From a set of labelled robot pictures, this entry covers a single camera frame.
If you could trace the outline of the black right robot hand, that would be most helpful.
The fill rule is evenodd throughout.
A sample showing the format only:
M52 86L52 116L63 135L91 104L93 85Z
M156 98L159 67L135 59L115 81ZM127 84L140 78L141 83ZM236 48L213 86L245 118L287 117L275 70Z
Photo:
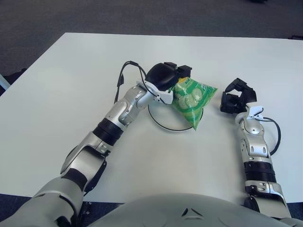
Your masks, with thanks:
M253 88L236 78L222 92L220 111L228 114L246 112L246 104L256 101L257 96Z

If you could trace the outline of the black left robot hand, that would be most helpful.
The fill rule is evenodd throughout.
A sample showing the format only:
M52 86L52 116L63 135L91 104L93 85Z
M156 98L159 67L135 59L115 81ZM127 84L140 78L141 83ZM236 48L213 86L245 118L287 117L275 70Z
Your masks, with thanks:
M158 63L145 76L145 80L152 83L158 90L166 91L174 87L179 79L190 77L192 68L177 66L172 62Z

